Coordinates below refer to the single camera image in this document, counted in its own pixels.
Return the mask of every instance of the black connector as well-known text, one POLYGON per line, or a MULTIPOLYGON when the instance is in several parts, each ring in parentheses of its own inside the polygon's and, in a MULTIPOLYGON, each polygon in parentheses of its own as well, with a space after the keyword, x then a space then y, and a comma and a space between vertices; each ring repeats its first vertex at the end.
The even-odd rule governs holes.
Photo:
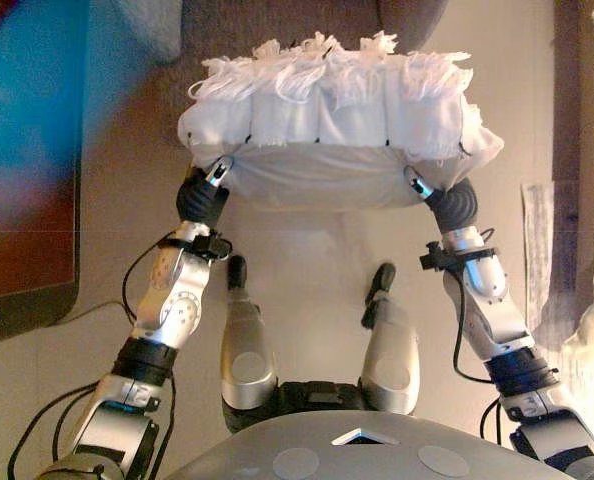
POLYGON ((469 227, 477 220, 477 195, 467 178, 447 192, 435 190, 425 202, 435 214, 441 233, 469 227))
POLYGON ((177 350, 163 343, 129 338, 115 360, 112 374, 161 387, 170 377, 177 350))
POLYGON ((533 392, 558 380, 536 348, 524 347, 486 362, 490 378, 504 397, 533 392))
POLYGON ((206 172, 193 167, 190 176, 177 192, 179 218, 214 228, 229 193, 227 188, 215 187, 206 181, 206 172))

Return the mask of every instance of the black cable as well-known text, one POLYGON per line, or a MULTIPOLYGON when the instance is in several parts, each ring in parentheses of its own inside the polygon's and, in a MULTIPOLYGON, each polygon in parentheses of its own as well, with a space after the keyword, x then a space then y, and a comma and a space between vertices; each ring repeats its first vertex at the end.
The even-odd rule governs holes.
POLYGON ((135 319, 137 318, 137 315, 135 315, 135 312, 133 312, 132 309, 130 308, 130 305, 128 305, 128 297, 126 296, 126 287, 128 285, 128 277, 130 277, 130 273, 137 266, 137 264, 142 260, 142 258, 144 258, 146 255, 148 255, 150 253, 150 251, 153 250, 159 242, 164 240, 166 237, 168 237, 168 235, 170 235, 172 233, 175 233, 175 231, 172 230, 172 231, 168 232, 166 235, 164 235, 159 240, 157 240, 155 243, 153 243, 150 247, 148 247, 148 249, 146 249, 141 255, 139 255, 137 257, 137 259, 132 263, 132 265, 130 267, 128 267, 128 270, 126 270, 126 273, 124 274, 124 280, 121 283, 121 299, 124 304, 124 309, 126 310, 128 316, 130 317, 129 322, 132 325, 135 324, 135 319))
POLYGON ((459 369, 459 352, 461 350, 461 339, 464 335, 464 322, 466 321, 466 293, 464 292, 464 282, 462 281, 459 274, 452 270, 446 270, 446 271, 455 279, 455 281, 459 285, 459 298, 460 298, 459 327, 457 329, 457 339, 455 340, 455 349, 453 350, 453 370, 455 370, 455 372, 459 376, 461 376, 467 380, 470 380, 472 382, 492 384, 493 383, 492 380, 471 377, 470 375, 462 372, 459 369))
POLYGON ((19 452, 21 451, 22 447, 26 443, 26 440, 28 440, 28 437, 32 433, 33 429, 35 428, 35 425, 37 425, 37 422, 39 422, 39 420, 44 415, 44 413, 46 413, 48 410, 53 408, 55 405, 57 405, 62 400, 66 399, 68 397, 71 397, 73 395, 76 395, 80 392, 83 392, 85 390, 89 390, 91 388, 96 387, 97 383, 98 382, 90 383, 88 385, 84 385, 83 387, 79 387, 74 390, 71 390, 70 392, 66 392, 66 393, 60 395, 59 397, 55 398, 54 400, 50 401, 45 407, 43 407, 41 410, 39 410, 39 412, 37 412, 37 414, 33 417, 33 419, 28 424, 26 431, 19 439, 19 442, 17 443, 15 450, 13 450, 13 453, 10 455, 10 459, 8 460, 8 468, 7 468, 8 480, 15 480, 15 462, 17 462, 17 457, 19 456, 19 452))
POLYGON ((487 228, 486 230, 483 230, 482 232, 479 233, 479 235, 482 236, 484 243, 488 243, 488 240, 490 240, 494 234, 495 234, 495 229, 492 227, 487 228))
POLYGON ((95 387, 91 387, 90 389, 84 391, 83 393, 77 395, 73 398, 70 403, 64 408, 64 411, 61 412, 59 416, 59 420, 57 420, 57 425, 55 425, 55 432, 53 433, 53 446, 52 446, 52 453, 53 453, 53 462, 59 460, 59 434, 61 433, 61 427, 68 416, 68 412, 75 406, 77 402, 79 402, 82 398, 87 397, 91 393, 95 391, 95 387))
POLYGON ((170 440, 170 436, 173 433, 173 428, 175 427, 175 399, 177 398, 177 387, 175 385, 175 375, 172 372, 170 372, 170 388, 172 389, 172 395, 170 399, 168 429, 166 430, 166 434, 164 435, 164 438, 161 441, 161 445, 159 446, 159 450, 157 451, 157 457, 155 458, 155 463, 153 463, 153 468, 150 471, 150 476, 148 477, 148 480, 155 480, 157 472, 159 471, 159 467, 161 466, 161 462, 164 459, 164 454, 166 453, 168 441, 170 440))
POLYGON ((481 420, 479 421, 479 436, 482 440, 486 440, 486 436, 484 435, 484 427, 486 426, 486 419, 488 418, 488 414, 490 414, 491 410, 495 408, 497 405, 500 405, 499 397, 497 397, 490 405, 486 407, 486 410, 484 410, 484 413, 481 416, 481 420))
POLYGON ((495 409, 495 425, 497 426, 497 445, 501 446, 501 402, 497 399, 497 407, 495 409))
POLYGON ((102 464, 99 465, 95 465, 95 468, 93 468, 90 472, 87 472, 86 470, 77 470, 75 468, 57 468, 55 470, 50 470, 49 472, 46 473, 77 473, 80 475, 95 475, 97 477, 97 480, 104 480, 104 477, 101 476, 102 473, 104 473, 104 466, 102 464))

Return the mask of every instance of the circular button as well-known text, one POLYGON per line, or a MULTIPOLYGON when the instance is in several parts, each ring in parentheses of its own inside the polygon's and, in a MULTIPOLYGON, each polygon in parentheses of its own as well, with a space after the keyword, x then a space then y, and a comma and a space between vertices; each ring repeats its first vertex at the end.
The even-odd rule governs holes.
POLYGON ((308 448, 289 448, 273 461, 273 470, 283 480, 304 480, 318 468, 319 457, 308 448))
POLYGON ((466 460, 446 448, 427 445, 419 449, 417 456, 433 472, 445 477, 460 478, 470 473, 466 460))
POLYGON ((233 361, 233 376, 241 382, 254 382, 264 376, 266 362, 257 352, 244 352, 233 361))

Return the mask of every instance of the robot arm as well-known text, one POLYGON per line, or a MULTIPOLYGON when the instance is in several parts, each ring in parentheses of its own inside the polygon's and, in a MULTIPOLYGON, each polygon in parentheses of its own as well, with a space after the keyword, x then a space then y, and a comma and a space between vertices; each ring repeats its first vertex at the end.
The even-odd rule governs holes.
POLYGON ((583 471, 585 476, 577 478, 589 478, 594 436, 555 377, 556 370, 535 348, 510 297, 498 255, 486 248, 474 226, 477 199, 470 182, 444 193, 426 185, 411 167, 405 174, 442 233, 443 249, 437 242, 428 244, 422 266, 446 271, 444 286, 464 317, 463 333, 485 362, 508 417, 521 424, 511 435, 514 448, 569 474, 583 471))
POLYGON ((159 407, 177 351, 199 324, 211 263, 231 250, 211 230, 228 196, 219 185, 231 165, 222 158, 207 175, 193 169, 180 188, 182 223, 158 244, 159 256, 130 336, 80 417, 70 454, 39 478, 145 477, 158 433, 147 414, 159 407))

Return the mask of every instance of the dark brown surface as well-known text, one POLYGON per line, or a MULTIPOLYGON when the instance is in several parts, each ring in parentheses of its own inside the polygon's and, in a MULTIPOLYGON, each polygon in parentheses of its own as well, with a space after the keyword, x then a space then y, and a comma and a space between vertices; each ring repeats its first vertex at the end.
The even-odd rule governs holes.
POLYGON ((311 38, 316 31, 334 35, 349 50, 361 37, 380 30, 396 33, 397 51, 421 48, 435 29, 448 0, 186 0, 182 18, 182 55, 165 67, 160 90, 165 137, 174 145, 177 119, 190 106, 187 90, 206 77, 206 58, 251 56, 251 49, 276 38, 282 46, 311 38))

